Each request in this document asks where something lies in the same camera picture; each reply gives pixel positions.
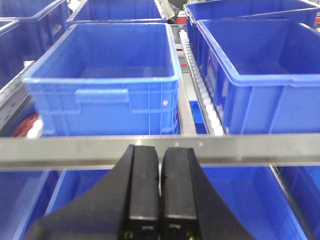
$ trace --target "metal bar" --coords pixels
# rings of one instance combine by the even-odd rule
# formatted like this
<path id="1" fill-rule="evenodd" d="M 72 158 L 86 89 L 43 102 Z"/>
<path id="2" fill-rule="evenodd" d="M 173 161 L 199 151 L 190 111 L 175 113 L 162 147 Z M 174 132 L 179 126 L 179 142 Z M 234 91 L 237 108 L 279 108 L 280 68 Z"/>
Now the metal bar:
<path id="1" fill-rule="evenodd" d="M 0 168 L 114 165 L 130 144 L 154 146 L 160 159 L 168 147 L 194 148 L 205 165 L 320 165 L 320 134 L 271 134 L 0 138 Z"/>
<path id="2" fill-rule="evenodd" d="M 185 58 L 190 70 L 193 86 L 195 88 L 198 102 L 203 114 L 206 131 L 210 135 L 222 136 L 225 134 L 224 130 L 222 128 L 220 119 L 214 108 L 214 105 L 211 101 L 211 98 L 205 86 L 204 80 L 201 77 L 199 68 L 197 66 L 196 60 L 192 53 L 191 46 L 189 44 L 187 33 L 184 30 L 181 30 L 179 32 L 179 37 L 180 37 L 182 49 L 185 54 Z"/>
<path id="3" fill-rule="evenodd" d="M 21 75 L 30 66 L 24 68 L 6 86 L 0 90 L 0 137 L 8 135 L 15 125 L 15 118 L 30 102 L 29 91 L 21 81 Z"/>
<path id="4" fill-rule="evenodd" d="M 197 135 L 194 117 L 191 112 L 187 91 L 183 78 L 179 80 L 178 114 L 181 135 Z"/>

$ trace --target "crate handle cutout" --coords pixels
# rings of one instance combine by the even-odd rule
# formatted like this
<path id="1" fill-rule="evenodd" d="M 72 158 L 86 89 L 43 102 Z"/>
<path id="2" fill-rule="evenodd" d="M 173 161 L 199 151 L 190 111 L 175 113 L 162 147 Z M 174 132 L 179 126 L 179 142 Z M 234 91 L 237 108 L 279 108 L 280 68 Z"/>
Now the crate handle cutout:
<path id="1" fill-rule="evenodd" d="M 75 99 L 81 104 L 128 104 L 128 89 L 78 89 Z"/>

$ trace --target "shelf rack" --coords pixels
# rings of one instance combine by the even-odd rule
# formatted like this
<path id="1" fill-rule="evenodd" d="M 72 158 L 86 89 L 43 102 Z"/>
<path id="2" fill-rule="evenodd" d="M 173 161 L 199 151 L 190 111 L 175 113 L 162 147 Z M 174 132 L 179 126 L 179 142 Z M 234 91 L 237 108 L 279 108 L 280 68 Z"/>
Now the shelf rack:
<path id="1" fill-rule="evenodd" d="M 178 92 L 180 135 L 7 137 L 33 99 L 21 82 L 25 68 L 0 90 L 0 170 L 108 169 L 128 145 L 154 146 L 159 159 L 169 147 L 193 148 L 202 165 L 268 166 L 279 182 L 309 239 L 308 227 L 275 166 L 320 165 L 320 134 L 225 135 L 193 57 L 185 25 L 172 25 L 175 43 L 181 44 L 208 135 L 197 135 L 183 79 Z"/>

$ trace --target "metal frame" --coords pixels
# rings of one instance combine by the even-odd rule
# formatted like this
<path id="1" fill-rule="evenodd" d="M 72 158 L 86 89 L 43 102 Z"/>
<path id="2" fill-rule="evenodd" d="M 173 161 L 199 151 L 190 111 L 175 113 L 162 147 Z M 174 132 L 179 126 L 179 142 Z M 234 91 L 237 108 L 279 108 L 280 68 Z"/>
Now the metal frame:
<path id="1" fill-rule="evenodd" d="M 1 169 L 103 168 L 114 165 L 128 145 L 194 148 L 204 165 L 320 165 L 320 134 L 198 136 L 93 136 L 0 139 Z"/>

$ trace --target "blue bin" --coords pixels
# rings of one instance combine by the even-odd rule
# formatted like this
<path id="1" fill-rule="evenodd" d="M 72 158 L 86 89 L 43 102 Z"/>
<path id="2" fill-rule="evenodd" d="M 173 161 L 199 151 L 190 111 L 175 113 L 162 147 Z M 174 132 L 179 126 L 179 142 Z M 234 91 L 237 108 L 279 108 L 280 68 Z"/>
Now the blue bin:
<path id="1" fill-rule="evenodd" d="M 307 239 L 270 168 L 205 167 L 204 171 L 225 203 L 255 239 Z M 46 214 L 83 194 L 107 172 L 62 172 Z"/>
<path id="2" fill-rule="evenodd" d="M 314 239 L 320 240 L 320 166 L 286 166 L 280 172 Z"/>
<path id="3" fill-rule="evenodd" d="M 24 68 L 19 26 L 18 20 L 0 20 L 0 89 Z"/>
<path id="4" fill-rule="evenodd" d="M 204 118 L 201 113 L 198 101 L 190 101 L 195 129 L 197 134 L 207 134 Z"/>
<path id="5" fill-rule="evenodd" d="M 241 17 L 245 19 L 290 19 L 313 27 L 320 6 L 306 0 L 214 0 L 183 6 L 187 34 L 194 57 L 202 64 L 202 38 L 197 21 Z"/>
<path id="6" fill-rule="evenodd" d="M 56 171 L 0 172 L 0 240 L 21 240 L 44 215 L 58 180 Z"/>
<path id="7" fill-rule="evenodd" d="M 227 133 L 320 132 L 319 32 L 290 20 L 200 20 L 199 29 L 204 82 Z"/>
<path id="8" fill-rule="evenodd" d="M 37 60 L 65 32 L 66 0 L 2 0 L 0 19 L 19 20 L 24 60 Z"/>
<path id="9" fill-rule="evenodd" d="M 85 0 L 67 19 L 79 23 L 166 23 L 158 0 Z"/>
<path id="10" fill-rule="evenodd" d="M 52 194 L 52 198 L 45 211 L 50 214 L 67 203 L 81 196 L 101 180 L 109 170 L 64 170 Z"/>
<path id="11" fill-rule="evenodd" d="M 173 134 L 180 77 L 166 23 L 75 24 L 23 76 L 46 136 Z"/>

